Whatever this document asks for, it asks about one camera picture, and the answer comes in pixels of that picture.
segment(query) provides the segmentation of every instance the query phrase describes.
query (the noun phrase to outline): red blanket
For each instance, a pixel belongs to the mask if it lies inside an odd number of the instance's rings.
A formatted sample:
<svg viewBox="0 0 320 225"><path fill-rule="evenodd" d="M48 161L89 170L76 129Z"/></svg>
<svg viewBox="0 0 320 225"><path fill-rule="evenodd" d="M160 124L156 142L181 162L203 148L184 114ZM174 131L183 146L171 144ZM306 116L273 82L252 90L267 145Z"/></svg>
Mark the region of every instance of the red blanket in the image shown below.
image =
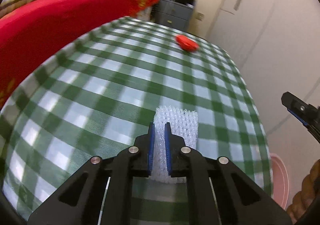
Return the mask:
<svg viewBox="0 0 320 225"><path fill-rule="evenodd" d="M42 62L82 34L159 0L37 0L0 19L0 108Z"/></svg>

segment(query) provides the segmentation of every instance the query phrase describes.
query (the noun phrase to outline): metal screw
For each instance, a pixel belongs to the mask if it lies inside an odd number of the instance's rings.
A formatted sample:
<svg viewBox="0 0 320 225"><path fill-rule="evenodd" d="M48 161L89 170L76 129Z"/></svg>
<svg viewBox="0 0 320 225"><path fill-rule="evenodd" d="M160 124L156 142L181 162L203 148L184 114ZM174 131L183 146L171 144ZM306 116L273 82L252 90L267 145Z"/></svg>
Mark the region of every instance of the metal screw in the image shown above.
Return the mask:
<svg viewBox="0 0 320 225"><path fill-rule="evenodd" d="M138 151L139 151L139 148L136 147L136 146L132 146L132 147L129 148L129 152L130 152L130 153L136 153L136 152L138 152Z"/></svg>
<svg viewBox="0 0 320 225"><path fill-rule="evenodd" d="M190 149L189 147L187 147L187 146L184 146L184 147L181 148L181 152L183 152L183 153L190 153L190 152L191 152L191 149Z"/></svg>
<svg viewBox="0 0 320 225"><path fill-rule="evenodd" d="M229 162L229 159L227 157L220 157L219 158L219 163L221 164L227 164Z"/></svg>
<svg viewBox="0 0 320 225"><path fill-rule="evenodd" d="M91 158L90 162L91 162L92 164L100 163L100 157L94 156L94 157Z"/></svg>

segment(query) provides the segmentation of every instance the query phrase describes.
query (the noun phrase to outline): wall outlet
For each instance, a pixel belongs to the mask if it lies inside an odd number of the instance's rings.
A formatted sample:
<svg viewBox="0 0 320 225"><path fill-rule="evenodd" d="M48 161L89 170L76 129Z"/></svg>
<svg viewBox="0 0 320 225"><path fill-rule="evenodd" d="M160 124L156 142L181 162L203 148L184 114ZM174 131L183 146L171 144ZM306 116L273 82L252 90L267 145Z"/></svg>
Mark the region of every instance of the wall outlet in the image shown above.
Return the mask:
<svg viewBox="0 0 320 225"><path fill-rule="evenodd" d="M202 13L197 13L197 16L196 16L196 19L199 20L199 21L202 21L204 18L204 14Z"/></svg>

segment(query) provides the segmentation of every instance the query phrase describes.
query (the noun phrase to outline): table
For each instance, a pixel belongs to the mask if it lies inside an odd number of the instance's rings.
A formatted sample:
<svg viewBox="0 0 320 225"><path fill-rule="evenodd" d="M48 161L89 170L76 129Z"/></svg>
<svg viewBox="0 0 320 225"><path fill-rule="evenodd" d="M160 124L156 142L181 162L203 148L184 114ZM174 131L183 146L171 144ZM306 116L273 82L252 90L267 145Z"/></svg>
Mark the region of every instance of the table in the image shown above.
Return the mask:
<svg viewBox="0 0 320 225"><path fill-rule="evenodd" d="M180 33L124 17L79 37L19 85L0 113L0 173L22 217L91 156L115 156L147 133L159 105L196 110L197 150L230 158L271 194L265 133L239 70L223 49L187 33L200 47L182 51ZM185 184L134 179L132 224L187 224L187 213Z"/></svg>

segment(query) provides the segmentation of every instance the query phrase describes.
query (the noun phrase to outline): white door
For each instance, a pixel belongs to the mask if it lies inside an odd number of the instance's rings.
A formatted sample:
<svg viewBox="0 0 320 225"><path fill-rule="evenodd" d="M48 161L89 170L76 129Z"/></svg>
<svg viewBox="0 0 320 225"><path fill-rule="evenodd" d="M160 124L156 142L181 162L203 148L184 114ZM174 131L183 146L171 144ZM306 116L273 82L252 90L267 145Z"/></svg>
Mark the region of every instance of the white door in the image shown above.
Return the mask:
<svg viewBox="0 0 320 225"><path fill-rule="evenodd" d="M225 49L241 70L274 3L275 0L225 0L208 41Z"/></svg>

